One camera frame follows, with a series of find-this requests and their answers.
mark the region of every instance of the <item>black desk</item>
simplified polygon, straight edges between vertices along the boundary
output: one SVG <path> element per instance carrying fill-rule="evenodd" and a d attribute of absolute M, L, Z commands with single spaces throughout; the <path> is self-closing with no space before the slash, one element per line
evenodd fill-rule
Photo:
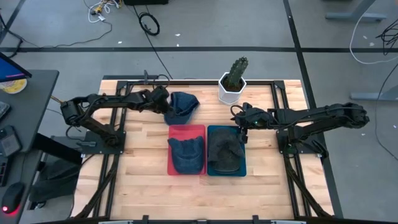
<path fill-rule="evenodd" d="M 30 70 L 29 72 L 32 74 L 32 78 L 28 79 L 28 84 L 22 92 L 9 95 L 0 91 L 0 101 L 11 105 L 11 111 L 0 121 L 0 127 L 14 126 L 23 147 L 22 153 L 18 153 L 13 158 L 7 185 L 0 187 L 0 200 L 11 184 L 19 181 L 25 184 L 20 207 L 12 214 L 0 212 L 1 224 L 18 223 L 21 219 L 43 152 L 50 151 L 50 154 L 63 157 L 60 154 L 51 153 L 50 149 L 58 150 L 61 148 L 60 152 L 63 152 L 63 149 L 67 148 L 37 133 L 59 72 L 56 70 Z M 69 156 L 69 161 L 81 162 L 80 153 L 71 150 L 69 152 L 72 153 Z"/>

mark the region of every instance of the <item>blue tray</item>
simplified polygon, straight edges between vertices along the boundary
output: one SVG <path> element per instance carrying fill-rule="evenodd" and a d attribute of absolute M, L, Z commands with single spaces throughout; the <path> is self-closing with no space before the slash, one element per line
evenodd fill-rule
<path fill-rule="evenodd" d="M 240 133 L 240 129 L 237 126 L 209 125 L 207 127 L 207 146 L 210 145 L 210 134 L 216 128 L 230 128 L 232 130 L 232 132 Z M 245 153 L 245 155 L 246 155 L 246 151 L 244 149 L 243 143 L 241 143 L 241 147 L 243 149 L 243 153 Z M 244 177 L 244 176 L 246 176 L 246 158 L 241 158 L 241 167 L 233 174 L 221 174 L 221 173 L 215 171 L 208 162 L 207 163 L 207 174 L 210 176 Z"/>

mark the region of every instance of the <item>computer mouse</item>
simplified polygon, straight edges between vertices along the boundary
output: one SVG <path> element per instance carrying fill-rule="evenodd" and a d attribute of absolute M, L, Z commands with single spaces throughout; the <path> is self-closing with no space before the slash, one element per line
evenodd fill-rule
<path fill-rule="evenodd" d="M 1 200 L 1 210 L 4 213 L 10 214 L 18 208 L 22 194 L 24 194 L 24 189 L 25 185 L 22 182 L 11 184 L 8 187 Z"/>

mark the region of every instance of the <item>butcher block table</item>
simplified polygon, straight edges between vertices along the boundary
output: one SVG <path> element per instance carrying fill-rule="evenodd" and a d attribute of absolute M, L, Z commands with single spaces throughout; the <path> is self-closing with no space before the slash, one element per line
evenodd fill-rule
<path fill-rule="evenodd" d="M 117 82 L 103 80 L 99 93 L 114 95 Z M 284 83 L 289 107 L 293 110 L 306 109 L 300 80 L 284 80 Z M 152 86 L 136 85 L 133 91 L 143 89 L 152 90 Z M 230 106 L 218 100 L 217 84 L 171 84 L 167 90 L 169 93 L 191 93 L 198 98 L 200 106 L 190 124 L 235 126 L 234 121 L 230 120 Z M 282 107 L 280 92 L 277 94 Z M 237 104 L 244 102 L 264 110 L 274 107 L 271 88 L 264 85 L 247 85 Z M 109 123 L 111 112 L 112 109 L 98 110 L 94 118 Z M 149 215 L 150 220 L 250 220 L 253 215 L 259 215 L 260 219 L 294 217 L 275 130 L 249 130 L 245 177 L 167 175 L 169 127 L 161 114 L 128 110 L 124 130 L 127 131 L 126 144 L 119 159 L 111 220 L 140 220 L 143 215 Z M 315 154 L 301 154 L 300 158 L 308 190 L 325 211 L 333 214 L 320 158 Z M 102 161 L 103 155 L 95 155 L 82 167 L 72 216 L 83 209 L 96 191 Z M 300 214 L 304 215 L 301 193 L 297 187 L 295 190 Z M 100 216 L 104 214 L 106 199 L 107 190 L 102 197 Z"/>

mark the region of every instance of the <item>red tray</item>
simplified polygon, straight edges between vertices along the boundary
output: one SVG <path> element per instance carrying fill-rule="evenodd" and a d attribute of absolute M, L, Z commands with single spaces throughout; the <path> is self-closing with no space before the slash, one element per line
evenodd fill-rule
<path fill-rule="evenodd" d="M 204 125 L 196 124 L 196 125 L 170 125 L 169 127 L 169 139 L 175 138 L 179 141 L 193 139 L 201 136 L 205 141 L 205 145 L 203 146 L 204 150 L 204 164 L 203 169 L 198 175 L 206 174 L 206 165 L 207 165 L 207 155 L 206 155 L 206 127 Z M 173 165 L 172 159 L 172 149 L 169 146 L 169 153 L 167 158 L 167 173 L 168 175 L 183 175 L 178 173 Z"/>

